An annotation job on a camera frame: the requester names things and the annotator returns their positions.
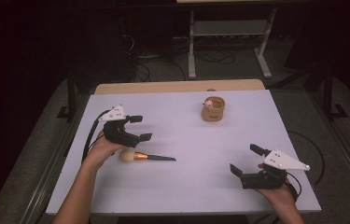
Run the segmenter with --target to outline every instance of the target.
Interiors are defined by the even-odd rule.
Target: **gray carpet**
[[[265,51],[265,58],[272,73],[272,79],[265,79],[259,70],[257,60],[252,48],[256,42],[239,40],[240,45],[230,51],[214,51],[203,47],[200,55],[206,59],[206,55],[219,58],[223,53],[234,55],[221,63],[206,62],[201,58],[196,59],[197,79],[239,79],[258,78],[265,85],[271,85],[288,77],[294,71],[283,67],[287,53],[291,49],[291,40],[271,40]],[[187,53],[174,56],[172,61],[162,58],[143,63],[149,68],[149,81],[176,81],[183,80],[187,73]],[[137,81],[146,78],[144,67],[139,67]],[[302,88],[307,77],[295,80],[281,90],[272,90],[273,98],[277,104],[280,115],[287,129],[291,131],[289,137],[293,142],[300,159],[313,167],[307,172],[308,178],[313,184],[319,178],[322,161],[316,150],[321,149],[326,172],[316,186],[315,192],[322,211],[319,213],[303,214],[306,223],[350,223],[350,166],[342,151],[342,145],[338,141],[338,130],[345,143],[350,147],[350,93],[338,80],[334,80],[334,104],[340,104],[346,111],[348,118],[328,121],[321,112],[321,90],[317,93],[309,93]],[[0,194],[0,223],[50,223],[52,216],[44,214],[45,205],[49,202],[49,194],[55,186],[55,181],[60,168],[65,160],[63,154],[69,141],[60,144],[63,136],[71,138],[74,127],[79,118],[75,118],[73,124],[66,119],[57,119],[56,116],[61,107],[67,105],[66,82],[64,81],[58,90],[52,95],[40,120],[31,133],[29,141],[24,147],[16,166],[11,172],[6,185]],[[79,111],[82,111],[88,96],[79,94],[77,98]],[[60,156],[54,164],[49,163],[52,155]],[[50,180],[45,184],[45,190],[38,190],[42,177],[51,170]],[[248,216],[250,223],[258,220],[262,215]],[[271,223],[273,216],[264,219],[260,223]],[[92,216],[91,223],[116,223],[115,217]]]

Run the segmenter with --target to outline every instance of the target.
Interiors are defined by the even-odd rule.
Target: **table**
[[[212,95],[226,101],[224,118],[219,122],[201,118],[203,100]],[[97,176],[93,214],[227,215],[272,211],[261,195],[242,189],[240,180],[230,172],[230,163],[246,174],[258,172],[257,164],[263,158],[249,150],[250,144],[278,148],[294,158],[296,152],[270,92],[259,80],[220,80],[99,86],[78,127],[48,214],[57,213],[73,183],[96,116],[118,104],[128,115],[144,117],[141,123],[128,123],[128,133],[153,133],[150,141],[136,147],[137,151],[175,157],[177,161],[126,163],[118,155],[109,158]],[[291,173],[302,184],[297,202],[300,211],[320,211],[305,172]]]

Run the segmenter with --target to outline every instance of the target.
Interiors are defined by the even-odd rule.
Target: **wooden holder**
[[[218,96],[210,96],[204,100],[202,118],[205,121],[219,121],[223,118],[225,101]]]

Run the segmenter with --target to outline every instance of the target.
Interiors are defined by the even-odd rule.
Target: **brush handle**
[[[172,157],[163,157],[163,156],[156,156],[156,155],[148,155],[147,159],[149,161],[176,161],[176,159]]]

